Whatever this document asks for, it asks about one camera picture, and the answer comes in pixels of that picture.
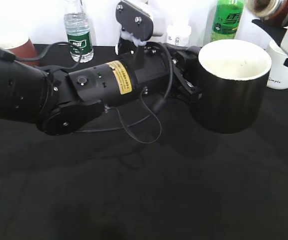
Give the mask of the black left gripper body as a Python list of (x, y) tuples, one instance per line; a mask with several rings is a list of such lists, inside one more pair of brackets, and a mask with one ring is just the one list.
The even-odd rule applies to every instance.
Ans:
[(132, 84), (131, 94), (139, 95), (143, 89), (147, 93), (160, 93), (158, 103), (174, 92), (174, 67), (180, 69), (184, 78), (198, 86), (198, 47), (180, 47), (168, 43), (150, 42), (144, 48), (144, 66), (134, 69), (131, 65), (135, 53), (126, 54), (126, 70)]

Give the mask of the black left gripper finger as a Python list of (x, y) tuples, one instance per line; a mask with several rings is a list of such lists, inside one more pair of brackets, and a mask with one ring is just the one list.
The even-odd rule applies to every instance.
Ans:
[(189, 105), (197, 102), (201, 98), (201, 88), (186, 80), (180, 69), (177, 67), (174, 67), (174, 77), (174, 92), (178, 99)]

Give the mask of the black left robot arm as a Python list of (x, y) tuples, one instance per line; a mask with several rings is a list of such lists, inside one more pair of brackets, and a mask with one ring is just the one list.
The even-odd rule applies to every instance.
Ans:
[(191, 101), (201, 93), (189, 84), (199, 52), (196, 46), (150, 42), (114, 61), (76, 70), (30, 66), (0, 48), (0, 119), (35, 124), (51, 136), (82, 133), (104, 112), (158, 93), (145, 107), (155, 117), (171, 94)]

